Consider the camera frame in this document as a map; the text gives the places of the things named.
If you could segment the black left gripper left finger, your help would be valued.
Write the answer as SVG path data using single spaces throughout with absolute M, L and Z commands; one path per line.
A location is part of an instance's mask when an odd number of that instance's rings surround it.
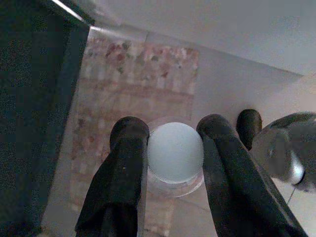
M 75 232 L 78 237 L 135 237 L 149 128 L 136 117 L 119 119 L 110 153 L 87 191 Z

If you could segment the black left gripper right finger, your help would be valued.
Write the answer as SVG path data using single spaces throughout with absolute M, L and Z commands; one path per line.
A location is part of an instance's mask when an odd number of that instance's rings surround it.
M 307 234 L 267 172 L 252 158 L 226 118 L 212 114 L 197 125 L 203 175 L 220 237 L 305 237 Z

